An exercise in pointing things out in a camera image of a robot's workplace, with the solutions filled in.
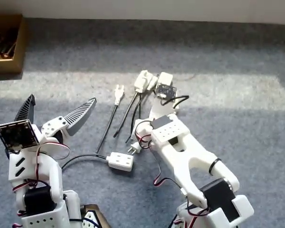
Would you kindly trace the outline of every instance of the electrical outlet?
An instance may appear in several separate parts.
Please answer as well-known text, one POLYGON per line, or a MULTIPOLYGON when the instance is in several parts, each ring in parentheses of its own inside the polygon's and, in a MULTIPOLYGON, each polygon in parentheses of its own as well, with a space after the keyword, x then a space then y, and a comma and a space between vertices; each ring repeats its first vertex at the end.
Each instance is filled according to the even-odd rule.
MULTIPOLYGON (((99 222, 98 222, 98 219, 96 218, 95 213, 93 211, 87 212, 86 215, 85 215, 85 218, 93 221, 97 225, 100 225, 99 222)), ((82 222, 82 228, 96 228, 96 226, 92 222, 84 220, 82 222)))
POLYGON ((114 169, 130 172, 133 167, 133 156, 112 152, 110 156, 106 158, 109 161, 109 166, 114 169))

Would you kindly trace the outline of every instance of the connector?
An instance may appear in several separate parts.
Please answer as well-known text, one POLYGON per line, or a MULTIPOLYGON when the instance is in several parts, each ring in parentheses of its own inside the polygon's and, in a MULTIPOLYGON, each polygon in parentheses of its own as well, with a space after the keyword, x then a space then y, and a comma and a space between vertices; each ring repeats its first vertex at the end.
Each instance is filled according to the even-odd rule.
POLYGON ((158 77, 157 76, 152 76, 151 81, 148 84, 147 91, 152 90, 156 86, 157 81, 158 81, 158 77))
POLYGON ((123 170, 130 172, 133 167, 133 156, 112 152, 110 156, 106 158, 109 161, 109 167, 117 170, 123 170))
POLYGON ((140 94, 145 92, 152 78, 153 74, 149 73, 147 70, 142 70, 134 83, 135 91, 140 94))
POLYGON ((164 84, 164 85, 167 85, 167 86, 171 86, 172 79, 173 79, 173 75, 172 74, 161 72, 161 74, 160 74, 160 76, 158 78, 158 84, 164 84))
POLYGON ((141 151, 141 146, 139 145, 139 142, 135 142, 131 144, 130 149, 128 149, 128 153, 131 153, 131 155, 134 155, 135 153, 139 153, 141 151))
POLYGON ((116 85, 115 89, 115 105, 119 105, 120 101, 124 96, 124 85, 119 88, 119 85, 116 85))

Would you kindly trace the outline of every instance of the gripper jaw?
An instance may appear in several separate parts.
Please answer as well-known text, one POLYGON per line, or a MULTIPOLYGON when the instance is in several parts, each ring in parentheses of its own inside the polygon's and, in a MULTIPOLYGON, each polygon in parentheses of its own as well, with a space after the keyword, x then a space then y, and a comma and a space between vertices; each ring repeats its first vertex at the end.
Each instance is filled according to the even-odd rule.
POLYGON ((96 98, 91 98, 64 117, 68 124, 66 131, 70 136, 76 134, 76 132, 78 132, 78 130, 85 124, 96 103, 96 98))
POLYGON ((23 103, 22 107, 19 109, 15 120, 30 120, 31 123, 34 123, 34 106, 35 106, 35 97, 31 94, 26 101, 23 103))

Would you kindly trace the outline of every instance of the white plug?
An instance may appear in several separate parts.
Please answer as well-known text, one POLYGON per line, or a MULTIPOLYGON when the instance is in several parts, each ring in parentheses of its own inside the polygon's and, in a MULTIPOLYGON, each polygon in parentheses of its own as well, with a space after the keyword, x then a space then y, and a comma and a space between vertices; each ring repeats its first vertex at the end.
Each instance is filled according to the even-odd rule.
POLYGON ((130 172, 133 167, 133 158, 132 155, 112 152, 106 159, 109 161, 109 167, 130 172))
POLYGON ((131 153, 131 155, 134 155, 135 153, 139 153, 141 151, 141 146, 139 145, 139 142, 135 142, 131 144, 130 149, 128 149, 128 153, 131 153))
POLYGON ((148 84, 147 91, 152 90, 156 86, 157 81, 158 81, 158 77, 157 76, 152 76, 151 81, 148 84))
POLYGON ((147 70, 142 70, 134 82, 135 91, 140 94, 144 93, 152 78, 153 74, 149 73, 147 70))
POLYGON ((115 105, 119 105, 120 101, 124 96, 124 85, 119 88, 119 85, 116 85, 115 89, 115 105))

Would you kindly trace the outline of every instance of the black cable tie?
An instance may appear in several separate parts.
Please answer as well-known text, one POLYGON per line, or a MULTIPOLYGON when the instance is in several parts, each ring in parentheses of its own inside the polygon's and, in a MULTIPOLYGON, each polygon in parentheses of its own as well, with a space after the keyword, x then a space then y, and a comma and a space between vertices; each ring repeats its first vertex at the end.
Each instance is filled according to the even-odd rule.
POLYGON ((217 159, 214 160, 214 162, 210 165, 210 167, 209 167, 209 174, 210 174, 211 176, 213 176, 213 175, 211 174, 213 167, 214 167, 215 164, 216 164, 217 162, 219 162, 219 161, 222 161, 222 160, 221 160, 220 158, 217 158, 217 159))

